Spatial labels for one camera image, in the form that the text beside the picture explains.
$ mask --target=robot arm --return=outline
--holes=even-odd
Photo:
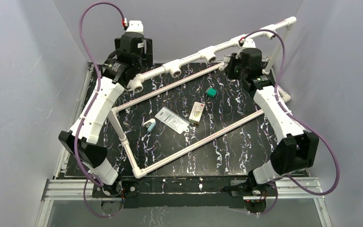
[[[147,40],[147,51],[144,50],[144,40]],[[110,54],[103,64],[104,72],[101,87],[95,87],[86,106],[93,102],[89,112],[83,110],[69,131],[61,131],[59,141],[71,154],[74,152],[74,140],[81,119],[84,123],[78,135],[78,153],[81,162],[87,166],[106,185],[113,185],[118,173],[106,158],[107,148],[96,145],[99,133],[108,113],[116,100],[123,93],[129,81],[139,73],[141,65],[152,64],[152,41],[144,38],[141,21],[130,21],[126,32],[115,39],[116,50]]]
[[[227,56],[229,64],[225,67],[230,79],[239,79],[254,101],[264,111],[277,136],[277,147],[270,160],[262,166],[251,170],[247,181],[234,186],[221,188],[223,192],[252,192],[265,187],[268,182],[281,176],[309,168],[313,165],[319,138],[312,132],[307,132],[299,123],[292,120],[282,98],[276,101],[275,83],[272,77],[262,74],[262,53],[254,45],[246,45],[252,41],[246,40],[238,53]],[[279,103],[288,111],[285,113]]]

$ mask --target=pvc pipe frame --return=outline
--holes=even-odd
[[[292,24],[294,24],[296,21],[297,21],[296,17],[289,17],[289,18],[285,19],[284,21],[281,21],[281,22],[276,23],[276,24],[268,25],[268,26],[265,26],[263,28],[276,31],[277,29],[280,29],[282,27],[286,27],[287,31],[288,31],[289,27]],[[180,75],[180,73],[181,73],[180,67],[185,65],[185,64],[191,63],[193,61],[206,59],[209,63],[212,63],[216,59],[216,56],[215,56],[216,52],[228,49],[230,47],[238,46],[240,39],[242,37],[245,37],[245,36],[246,36],[246,34],[237,36],[237,37],[232,38],[231,40],[229,40],[227,42],[218,44],[216,46],[210,46],[210,47],[207,47],[205,49],[202,49],[202,50],[198,51],[197,53],[192,54],[190,56],[184,57],[182,59],[176,59],[176,60],[170,61],[168,63],[165,63],[159,68],[153,69],[151,71],[148,71],[148,72],[145,72],[145,73],[142,73],[142,74],[139,73],[139,74],[137,74],[135,76],[134,79],[132,79],[129,82],[129,84],[127,85],[127,88],[131,88],[131,90],[133,90],[133,92],[138,93],[138,92],[141,92],[143,90],[142,83],[145,80],[151,79],[151,78],[156,77],[158,75],[161,75],[163,73],[170,73],[171,76],[174,77],[174,78],[178,77]],[[269,33],[269,32],[257,32],[257,33],[254,33],[254,34],[250,35],[247,38],[248,39],[253,39],[253,38],[259,37],[259,36],[266,36],[269,39],[273,39],[273,37],[274,37],[273,34]],[[268,66],[267,66],[267,69],[265,71],[270,70],[270,68],[272,67],[272,65],[273,65],[273,63],[275,61],[274,60],[275,56],[279,53],[279,51],[280,51],[280,46],[277,46],[275,51],[272,54],[272,58],[270,59],[270,62],[269,62]]]
[[[288,30],[289,30],[289,26],[291,26],[292,24],[294,24],[296,22],[296,18],[295,17],[289,17],[287,18],[286,20],[284,21],[281,21],[277,24],[274,24],[274,25],[268,25],[264,28],[266,29],[270,29],[270,30],[276,30],[276,29],[279,29],[279,28],[282,28],[282,27],[287,27],[287,31],[285,32],[285,36],[287,36],[288,34]],[[269,39],[272,39],[273,37],[271,36],[270,33],[267,33],[267,32],[258,32],[258,33],[255,33],[253,35],[250,35],[248,38],[252,39],[252,38],[255,38],[255,37],[258,37],[258,36],[267,36]],[[138,74],[136,75],[136,77],[130,81],[130,83],[128,84],[128,87],[130,87],[134,92],[136,92],[135,88],[138,88],[138,92],[142,90],[142,82],[144,82],[145,80],[147,79],[150,79],[150,78],[153,78],[155,76],[158,76],[162,73],[168,73],[168,72],[171,72],[172,76],[175,72],[177,71],[180,71],[180,68],[182,65],[185,65],[185,64],[188,64],[188,63],[191,63],[193,61],[196,61],[196,60],[200,60],[200,59],[206,59],[208,62],[211,62],[214,60],[213,56],[215,55],[216,52],[218,51],[222,51],[224,49],[227,49],[227,48],[230,48],[230,47],[235,47],[235,46],[238,46],[239,45],[239,40],[241,39],[241,37],[244,37],[246,35],[240,35],[238,37],[235,37],[233,39],[231,39],[230,41],[228,42],[225,42],[225,43],[222,43],[222,44],[218,44],[216,46],[210,46],[210,47],[207,47],[201,51],[199,51],[198,53],[195,53],[195,54],[192,54],[190,56],[187,56],[185,58],[182,58],[182,59],[176,59],[174,61],[171,61],[171,62],[168,62],[166,64],[164,64],[163,66],[159,67],[159,68],[156,68],[154,70],[151,70],[151,71],[148,71],[146,73],[143,73],[143,74]],[[278,45],[273,54],[272,54],[272,58],[270,59],[269,63],[267,64],[267,67],[266,69],[270,70],[270,68],[272,67],[273,63],[275,62],[275,56],[279,53],[280,51],[280,46]],[[163,92],[166,92],[170,89],[173,89],[177,86],[180,86],[181,84],[184,84],[186,82],[189,82],[193,79],[196,79],[200,76],[203,76],[207,73],[210,73],[212,71],[215,71],[217,69],[219,69],[220,67],[223,68],[224,66],[224,62],[222,63],[219,63],[217,65],[214,65],[212,67],[209,67],[205,70],[202,70],[198,73],[195,73],[191,76],[188,76],[186,78],[183,78],[175,83],[172,83],[168,86],[165,86],[163,88],[160,88],[156,91],[153,91],[147,95],[144,95],[140,98],[137,98],[135,100],[132,100],[128,103],[125,103],[121,106],[118,106],[118,107],[114,107],[111,109],[111,111],[109,112],[108,114],[108,119],[109,121],[111,122],[113,128],[115,129],[116,133],[119,135],[119,139],[121,141],[121,144],[123,146],[123,148],[125,149],[126,151],[126,155],[127,155],[127,158],[129,159],[130,161],[130,164],[133,168],[133,174],[134,174],[134,177],[139,179],[141,177],[144,177],[146,176],[148,173],[170,163],[170,162],[173,162],[174,160],[188,154],[189,152],[205,145],[206,143],[212,141],[212,140],[215,140],[223,135],[225,135],[226,133],[242,126],[243,124],[255,119],[256,117],[262,115],[264,112],[262,110],[258,110],[257,112],[255,113],[252,113],[250,114],[249,116],[247,117],[244,117],[243,119],[223,128],[222,130],[219,130],[217,132],[215,132],[214,134],[212,135],[209,135],[207,137],[205,137],[204,139],[170,155],[169,157],[166,157],[164,158],[163,160],[159,161],[159,162],[156,162],[150,166],[148,166],[147,168],[144,168],[144,169],[140,169],[139,166],[137,165],[137,162],[134,158],[134,155],[133,153],[131,152],[131,148],[130,148],[130,143],[129,143],[129,140],[127,139],[126,137],[126,134],[124,133],[123,129],[121,128],[121,125],[119,123],[119,120],[117,118],[117,113],[119,111],[122,111],[122,110],[125,110],[127,108],[130,108],[138,103],[141,103],[147,99],[150,99],[154,96],[157,96],[158,94],[161,94]],[[278,88],[278,91],[279,91],[279,94],[280,96],[282,97],[282,100],[284,102],[288,102],[290,101],[291,97],[290,95],[288,95],[284,90],[282,90],[280,87]]]
[[[258,110],[257,112],[254,112],[254,113],[250,114],[249,116],[244,117],[243,119],[241,119],[241,120],[239,120],[239,121],[237,121],[237,122],[223,128],[222,130],[219,130],[219,131],[215,132],[214,134],[209,135],[209,136],[205,137],[204,139],[202,139],[202,140],[200,140],[200,141],[198,141],[198,142],[196,142],[196,143],[194,143],[194,144],[192,144],[192,145],[190,145],[190,146],[188,146],[188,147],[186,147],[186,148],[184,148],[184,149],[170,155],[169,157],[166,157],[163,160],[148,166],[147,168],[144,168],[144,169],[139,168],[139,166],[137,165],[137,162],[136,162],[136,160],[134,158],[134,155],[131,152],[130,144],[129,144],[129,141],[128,141],[127,137],[126,137],[126,134],[123,132],[123,129],[121,128],[121,125],[120,125],[119,120],[117,118],[117,113],[119,111],[130,108],[133,105],[141,103],[141,102],[143,102],[143,101],[145,101],[147,99],[150,99],[150,98],[152,98],[154,96],[157,96],[158,94],[166,92],[166,91],[168,91],[170,89],[173,89],[173,88],[175,88],[177,86],[180,86],[181,84],[189,82],[189,81],[191,81],[193,79],[196,79],[196,78],[198,78],[200,76],[203,76],[203,75],[205,75],[205,74],[207,74],[209,72],[215,71],[215,70],[219,69],[220,66],[223,66],[223,65],[224,65],[223,62],[219,63],[219,64],[214,65],[212,67],[209,67],[209,68],[207,68],[205,70],[202,70],[202,71],[200,71],[198,73],[195,73],[195,74],[193,74],[193,75],[191,75],[189,77],[183,78],[183,79],[181,79],[181,80],[179,80],[179,81],[177,81],[175,83],[172,83],[172,84],[170,84],[168,86],[165,86],[165,87],[163,87],[161,89],[158,89],[158,90],[156,90],[154,92],[151,92],[151,93],[149,93],[147,95],[144,95],[144,96],[142,96],[140,98],[137,98],[137,99],[132,100],[132,101],[130,101],[128,103],[125,103],[125,104],[123,104],[121,106],[114,107],[114,108],[111,109],[111,111],[108,114],[109,121],[111,122],[111,124],[112,124],[113,128],[115,129],[116,133],[119,135],[119,139],[121,141],[121,144],[122,144],[123,148],[125,149],[127,158],[129,159],[130,164],[131,164],[131,166],[133,168],[132,171],[133,171],[133,174],[134,174],[135,178],[139,179],[139,178],[141,178],[143,176],[146,176],[148,173],[150,173],[150,172],[152,172],[152,171],[154,171],[154,170],[156,170],[156,169],[158,169],[158,168],[160,168],[160,167],[162,167],[162,166],[164,166],[164,165],[166,165],[166,164],[168,164],[170,162],[173,162],[174,160],[186,155],[187,153],[189,153],[189,152],[191,152],[191,151],[205,145],[206,143],[208,143],[208,142],[210,142],[212,140],[215,140],[215,139],[225,135],[226,133],[228,133],[228,132],[230,132],[230,131],[232,131],[232,130],[240,127],[240,126],[242,126],[243,124],[255,119],[256,117],[258,117],[258,116],[260,116],[260,115],[262,115],[264,113],[262,110]],[[282,99],[285,102],[290,101],[290,96],[285,91],[283,91],[281,88],[279,89],[279,93],[280,93]]]

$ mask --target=blue clip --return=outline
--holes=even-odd
[[[147,131],[150,133],[156,126],[156,120],[154,118],[149,119],[149,121],[144,122],[143,126],[148,128]]]

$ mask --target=white plastic arm segment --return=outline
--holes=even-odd
[[[114,170],[108,159],[105,158],[104,162],[97,166],[95,169],[91,169],[93,173],[101,179],[101,181],[106,185],[112,185],[115,183],[116,178],[118,178],[118,172]]]
[[[265,116],[268,118],[270,124],[275,130],[277,143],[279,144],[283,138],[286,138],[287,134],[291,134],[293,136],[301,135],[305,128],[292,120],[280,108],[275,99],[274,89],[275,88],[273,86],[268,86],[264,87],[262,90],[257,90],[254,95],[254,101],[264,111]],[[279,97],[279,101],[284,108],[289,111],[286,104],[282,101],[282,98]]]
[[[94,93],[98,93],[96,100],[94,101],[88,115],[85,117],[84,125],[81,127],[80,134],[78,138],[81,139],[85,137],[88,143],[96,144],[98,141],[99,132],[101,131],[102,125],[111,108],[113,107],[115,101],[123,93],[124,88],[120,84],[113,84],[112,80],[106,77],[101,79],[101,89],[96,90],[96,87],[87,103],[87,106],[92,101]],[[80,124],[81,119],[84,117],[83,110],[80,117],[71,126],[70,130],[73,132],[72,135],[76,135],[76,130]]]
[[[280,175],[273,169],[270,160],[263,164],[261,167],[254,169],[252,173],[254,174],[254,178],[257,184],[268,183],[269,181],[273,181],[276,178],[280,177]]]

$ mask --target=cable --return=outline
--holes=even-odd
[[[86,183],[84,184],[84,189],[83,189],[83,200],[84,200],[84,204],[86,205],[87,209],[88,209],[88,210],[89,210],[92,214],[94,214],[95,216],[100,217],[100,218],[110,218],[110,217],[112,217],[112,216],[116,215],[117,213],[119,213],[120,211],[122,211],[122,210],[123,210],[123,208],[122,208],[122,209],[118,210],[117,212],[115,212],[115,213],[113,213],[113,214],[108,214],[108,215],[98,214],[98,213],[96,213],[95,211],[93,211],[93,209],[92,209],[92,208],[88,205],[87,198],[86,198],[87,183],[88,183],[88,179],[86,180]]]
[[[270,33],[274,34],[279,39],[280,44],[282,45],[282,63],[280,65],[279,74],[276,76],[276,82],[275,82],[275,94],[276,94],[275,95],[275,99],[276,99],[277,103],[279,104],[280,108],[286,113],[287,116],[289,116],[291,119],[293,119],[297,123],[299,123],[302,126],[304,126],[305,128],[307,128],[308,130],[312,131],[316,136],[319,137],[319,139],[328,148],[328,150],[330,152],[330,155],[332,156],[333,162],[335,163],[335,168],[336,168],[335,182],[333,183],[332,187],[330,189],[328,189],[327,191],[325,191],[325,192],[313,192],[311,190],[308,190],[307,188],[305,188],[301,184],[299,184],[290,175],[286,175],[286,177],[288,177],[290,180],[292,180],[299,188],[303,189],[304,191],[306,191],[306,192],[308,192],[310,194],[313,194],[313,195],[327,195],[327,194],[333,192],[336,189],[337,184],[339,183],[339,180],[340,180],[340,166],[339,166],[339,163],[337,162],[336,154],[335,154],[333,148],[331,147],[331,145],[326,141],[326,139],[322,135],[320,135],[317,131],[315,131],[313,128],[311,128],[307,124],[305,124],[302,121],[300,121],[297,118],[295,118],[292,114],[288,113],[288,111],[283,107],[283,105],[281,104],[281,102],[279,102],[279,95],[277,95],[277,88],[279,86],[280,78],[282,77],[282,74],[283,74],[283,67],[285,65],[285,58],[286,58],[285,43],[283,42],[282,37],[278,33],[276,33],[275,31],[272,31],[272,30],[268,30],[268,29],[260,29],[258,31],[252,32],[252,33],[246,35],[242,39],[246,39],[248,36],[250,36],[250,35],[252,35],[254,33],[257,33],[257,32],[270,32]]]
[[[268,182],[268,184],[275,189],[275,193],[276,193],[275,200],[273,201],[272,206],[270,206],[269,209],[267,209],[266,211],[264,211],[264,212],[262,212],[260,214],[266,214],[266,213],[270,212],[275,207],[277,198],[279,197],[279,193],[277,192],[276,183],[275,182]]]
[[[88,54],[88,56],[90,57],[91,61],[93,62],[94,64],[94,68],[95,68],[95,71],[96,71],[96,81],[97,81],[97,88],[96,90],[100,90],[101,88],[101,71],[99,70],[98,68],[98,65],[96,64],[96,61],[94,59],[94,57],[92,56],[88,46],[87,46],[87,43],[86,43],[86,39],[83,35],[83,20],[84,20],[84,17],[86,16],[86,13],[94,6],[97,6],[97,5],[110,5],[110,6],[113,6],[115,7],[120,15],[121,15],[121,18],[122,18],[122,24],[123,24],[123,21],[124,21],[124,15],[122,13],[122,11],[120,10],[119,7],[117,7],[116,5],[114,5],[113,3],[110,3],[110,2],[106,2],[106,1],[100,1],[100,2],[96,2],[94,4],[92,4],[91,6],[89,6],[84,12],[83,14],[81,15],[81,18],[80,18],[80,22],[79,22],[79,25],[78,25],[78,29],[79,29],[79,34],[80,34],[80,39],[81,39],[81,42],[83,43],[83,46]],[[76,160],[77,160],[77,164],[78,166],[80,167],[81,171],[83,172],[83,174],[86,176],[87,180],[90,180],[92,183],[94,183],[95,185],[97,185],[98,187],[102,187],[104,185],[104,183],[99,179],[99,177],[97,177],[97,180],[94,180],[94,178],[88,174],[88,172],[86,171],[86,169],[84,168],[84,166],[82,165],[81,163],[81,160],[80,160],[80,156],[79,156],[79,153],[78,153],[78,136],[80,134],[80,130],[81,130],[81,127],[83,126],[84,124],[84,119],[85,117],[87,116],[88,112],[90,111],[94,101],[96,100],[96,97],[98,96],[98,93],[95,92],[94,93],[94,96],[90,102],[90,104],[86,107],[86,110],[84,112],[84,116],[81,118],[80,120],[80,124],[78,125],[77,127],[77,130],[76,130],[76,135],[74,137],[74,154],[75,154],[75,157],[76,157]]]

